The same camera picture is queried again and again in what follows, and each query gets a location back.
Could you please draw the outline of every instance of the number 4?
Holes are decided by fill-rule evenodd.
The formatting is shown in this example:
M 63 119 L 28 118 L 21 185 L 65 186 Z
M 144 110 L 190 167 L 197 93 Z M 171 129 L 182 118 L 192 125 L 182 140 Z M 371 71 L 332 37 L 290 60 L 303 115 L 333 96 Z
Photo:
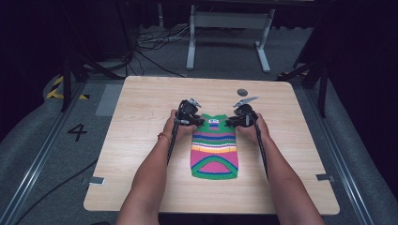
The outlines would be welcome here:
M 83 124 L 80 124 L 80 125 L 78 125 L 78 126 L 72 128 L 72 129 L 70 129 L 70 130 L 68 131 L 68 133 L 77 134 L 76 139 L 75 139 L 75 142 L 78 142 L 78 141 L 79 141 L 80 135 L 87 133 L 87 131 L 84 131 L 83 128 L 84 128 L 84 125 L 83 125 Z

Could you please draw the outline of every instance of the table top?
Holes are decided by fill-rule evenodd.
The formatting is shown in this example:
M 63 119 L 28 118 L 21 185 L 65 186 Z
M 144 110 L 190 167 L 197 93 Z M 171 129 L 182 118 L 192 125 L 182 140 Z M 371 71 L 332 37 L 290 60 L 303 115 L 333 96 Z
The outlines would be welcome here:
M 90 185 L 84 207 L 93 211 L 118 211 L 133 176 L 157 141 L 171 109 L 183 99 L 195 98 L 198 113 L 233 116 L 232 106 L 242 99 L 244 88 L 253 109 L 262 113 L 271 137 L 296 171 L 322 215 L 340 208 L 304 120 L 293 88 L 288 82 L 128 77 L 109 127 L 93 176 L 104 185 Z M 167 173 L 161 212 L 275 214 L 258 147 L 237 132 L 238 176 L 231 180 L 193 177 L 190 167 L 191 136 L 175 145 Z

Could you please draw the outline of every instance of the yellow stripe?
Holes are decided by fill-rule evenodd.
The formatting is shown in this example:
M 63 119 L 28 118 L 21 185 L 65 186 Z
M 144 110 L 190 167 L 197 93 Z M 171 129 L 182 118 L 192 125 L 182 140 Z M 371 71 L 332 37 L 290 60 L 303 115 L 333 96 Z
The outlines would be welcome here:
M 55 80 L 54 85 L 61 83 L 62 81 L 64 81 L 64 76 L 60 76 L 58 79 Z
M 47 98 L 51 98 L 53 95 L 56 95 L 56 89 L 54 89 L 53 91 L 49 92 L 49 94 L 47 94 Z
M 88 100 L 88 95 L 81 95 L 79 96 L 80 100 Z
M 53 94 L 54 98 L 60 98 L 60 99 L 64 99 L 64 95 L 62 94 Z
M 191 150 L 193 151 L 200 151 L 200 152 L 206 152 L 206 153 L 227 153 L 227 152 L 236 152 L 237 148 L 236 147 L 224 147 L 224 148 L 206 148 L 203 146 L 197 146 L 193 145 Z

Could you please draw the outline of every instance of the colorful sweater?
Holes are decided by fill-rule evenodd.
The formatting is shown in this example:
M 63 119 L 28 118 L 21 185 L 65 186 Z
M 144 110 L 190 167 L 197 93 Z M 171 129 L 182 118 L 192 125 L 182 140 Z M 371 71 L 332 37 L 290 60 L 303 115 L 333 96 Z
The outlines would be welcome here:
M 192 134 L 192 175 L 210 180 L 237 178 L 235 128 L 225 126 L 226 115 L 202 116 L 204 125 Z

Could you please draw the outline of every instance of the hand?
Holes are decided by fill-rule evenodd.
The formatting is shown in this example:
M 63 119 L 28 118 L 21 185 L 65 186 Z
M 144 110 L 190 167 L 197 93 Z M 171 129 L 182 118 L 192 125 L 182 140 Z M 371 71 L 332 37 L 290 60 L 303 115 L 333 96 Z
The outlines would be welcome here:
M 261 136 L 264 138 L 269 138 L 269 130 L 266 121 L 263 118 L 263 115 L 261 113 L 257 113 L 258 119 L 257 119 L 257 125 L 260 128 L 261 131 Z M 237 126 L 237 131 L 240 133 L 246 135 L 249 140 L 251 140 L 254 143 L 258 144 L 257 141 L 257 132 L 255 130 L 255 126 L 252 125 L 250 127 L 241 127 Z
M 170 139 L 173 138 L 173 127 L 174 120 L 176 118 L 176 110 L 170 112 L 170 117 L 167 119 L 166 124 L 163 128 L 163 133 L 166 134 Z M 178 133 L 176 134 L 176 142 L 187 134 L 193 133 L 197 129 L 196 125 L 181 126 L 178 127 Z

